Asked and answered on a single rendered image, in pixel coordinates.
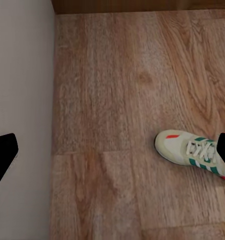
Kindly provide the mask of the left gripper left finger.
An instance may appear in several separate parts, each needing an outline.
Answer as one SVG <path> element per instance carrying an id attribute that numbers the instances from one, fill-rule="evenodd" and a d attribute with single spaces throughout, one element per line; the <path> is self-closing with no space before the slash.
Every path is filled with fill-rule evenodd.
<path id="1" fill-rule="evenodd" d="M 19 151 L 14 133 L 0 136 L 0 181 Z"/>

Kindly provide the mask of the gym shoe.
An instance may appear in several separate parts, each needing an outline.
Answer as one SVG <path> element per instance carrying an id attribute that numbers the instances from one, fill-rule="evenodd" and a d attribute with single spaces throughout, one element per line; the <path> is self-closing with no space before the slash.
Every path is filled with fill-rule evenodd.
<path id="1" fill-rule="evenodd" d="M 217 141 L 169 129 L 159 132 L 154 147 L 166 160 L 177 165 L 193 165 L 225 179 L 225 162 L 217 151 Z"/>

